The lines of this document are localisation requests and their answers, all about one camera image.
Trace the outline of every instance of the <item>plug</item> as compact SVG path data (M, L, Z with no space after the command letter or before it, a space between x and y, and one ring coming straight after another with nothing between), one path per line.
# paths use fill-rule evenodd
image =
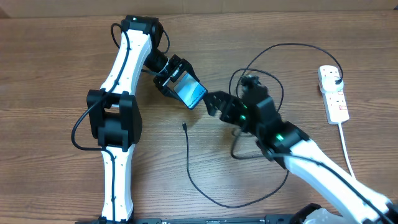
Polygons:
M184 131L187 132L187 124L185 122L182 123L182 129L184 129Z
M343 90L344 81L340 80L338 69L331 65L324 65L318 69L319 88L322 93L331 93Z

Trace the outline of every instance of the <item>wooden table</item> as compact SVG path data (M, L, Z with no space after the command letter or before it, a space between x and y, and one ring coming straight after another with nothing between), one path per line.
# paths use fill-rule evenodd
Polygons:
M355 174L362 183L398 199L398 13L290 12L159 16L173 54L192 63L210 91L228 91L231 74L262 49L282 42L329 50L345 71L351 119L343 125ZM75 121L86 110L86 94L108 76L117 48L109 27L123 17L0 20L0 223L73 223L101 214L103 161L70 142ZM165 48L165 39L160 48ZM284 84L282 117L311 135L346 169L337 126L326 121L317 69L333 64L305 47L279 47L253 68ZM276 103L280 87L261 76ZM335 212L315 190L289 176L271 198L227 209L200 195L186 173L188 124L191 175L210 197L239 205L273 191L285 170L266 159L229 156L232 125L207 115L205 105L189 111L163 97L143 74L137 100L144 127L134 153L132 197L137 218L253 217L295 213L310 202ZM95 146L86 119L77 140ZM242 138L237 153L259 153Z

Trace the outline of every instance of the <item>phone screen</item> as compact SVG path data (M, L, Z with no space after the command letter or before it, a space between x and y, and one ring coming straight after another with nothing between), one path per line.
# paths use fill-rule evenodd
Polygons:
M189 73L181 78L174 87L174 91L190 110L194 109L207 93L206 88Z

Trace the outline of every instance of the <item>black base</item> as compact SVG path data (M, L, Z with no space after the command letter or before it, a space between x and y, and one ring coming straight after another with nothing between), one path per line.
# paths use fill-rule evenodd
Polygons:
M117 224L289 224L293 215L266 215L254 218L187 218L161 220L159 218L143 218ZM112 224L112 221L95 220L92 222L76 222L75 224Z

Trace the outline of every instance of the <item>green led light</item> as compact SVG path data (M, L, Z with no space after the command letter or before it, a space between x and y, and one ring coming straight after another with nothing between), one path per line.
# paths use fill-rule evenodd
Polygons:
M280 141L284 139L280 134L277 134L276 138Z

